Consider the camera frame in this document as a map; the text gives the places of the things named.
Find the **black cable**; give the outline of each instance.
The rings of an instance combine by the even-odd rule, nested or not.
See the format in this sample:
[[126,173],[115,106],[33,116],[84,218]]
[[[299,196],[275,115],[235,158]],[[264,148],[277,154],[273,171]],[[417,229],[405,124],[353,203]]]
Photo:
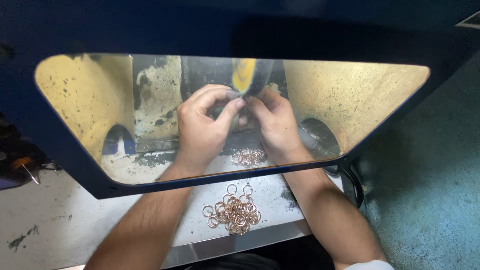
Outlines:
[[358,179],[356,174],[353,173],[353,171],[350,169],[349,166],[339,165],[338,167],[352,181],[352,184],[355,188],[355,193],[356,193],[355,197],[357,201],[357,207],[360,208],[361,204],[363,203],[363,188],[360,184],[360,180]]

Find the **dust collection hood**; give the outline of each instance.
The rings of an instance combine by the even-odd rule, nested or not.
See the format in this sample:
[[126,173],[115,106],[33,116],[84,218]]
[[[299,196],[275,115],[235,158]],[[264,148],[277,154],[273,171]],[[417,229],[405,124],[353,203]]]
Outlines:
[[[11,58],[3,60],[2,110],[97,198],[349,162],[367,138],[422,101],[480,45],[479,30],[453,24],[429,31],[238,10],[216,13],[214,20],[208,16],[215,13],[211,9],[200,15],[199,8],[164,8],[173,12],[166,15],[169,25],[191,27],[191,36],[155,22],[155,32],[172,34],[168,42],[142,39],[118,17],[104,15],[95,18],[109,22],[98,22],[100,29],[75,28],[83,49],[68,49],[63,39],[72,39],[70,34],[39,30],[31,33],[38,41],[35,46],[24,39],[13,55],[6,54]],[[144,17],[135,10],[134,17]],[[64,18],[55,12],[43,16],[53,14]],[[124,31],[113,21],[124,25]],[[108,38],[100,38],[105,32]],[[205,39],[213,35],[218,42]],[[8,46],[5,52],[14,48]],[[239,66],[248,71],[251,83],[235,77]],[[249,93],[266,87],[287,98],[299,132],[319,142],[313,151],[317,160],[273,166],[262,156],[255,168],[236,166],[232,155],[245,148],[261,149],[261,144],[252,122],[239,126],[234,121],[226,146],[205,175],[156,183],[178,148],[176,107],[208,83],[248,88]],[[135,177],[136,172],[143,177]]]

